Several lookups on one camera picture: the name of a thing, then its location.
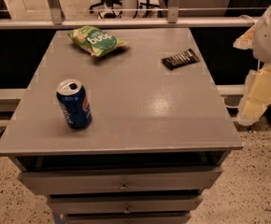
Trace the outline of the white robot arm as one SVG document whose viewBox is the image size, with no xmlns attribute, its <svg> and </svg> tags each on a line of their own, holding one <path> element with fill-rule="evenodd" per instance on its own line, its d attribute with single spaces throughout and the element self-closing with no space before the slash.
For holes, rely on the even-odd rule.
<svg viewBox="0 0 271 224">
<path fill-rule="evenodd" d="M 234 42 L 237 49 L 251 49 L 264 66 L 250 70 L 235 120 L 243 126 L 257 122 L 271 105 L 271 5 L 248 31 Z"/>
</svg>

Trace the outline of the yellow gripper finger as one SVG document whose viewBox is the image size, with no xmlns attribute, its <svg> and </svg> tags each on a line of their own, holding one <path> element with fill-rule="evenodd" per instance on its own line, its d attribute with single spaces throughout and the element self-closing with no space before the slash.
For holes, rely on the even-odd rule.
<svg viewBox="0 0 271 224">
<path fill-rule="evenodd" d="M 252 25 L 243 35 L 237 38 L 233 44 L 236 49 L 252 49 L 255 26 Z"/>
<path fill-rule="evenodd" d="M 250 70 L 247 75 L 236 121 L 240 125 L 252 125 L 270 105 L 271 63 L 266 63 L 259 71 Z"/>
</svg>

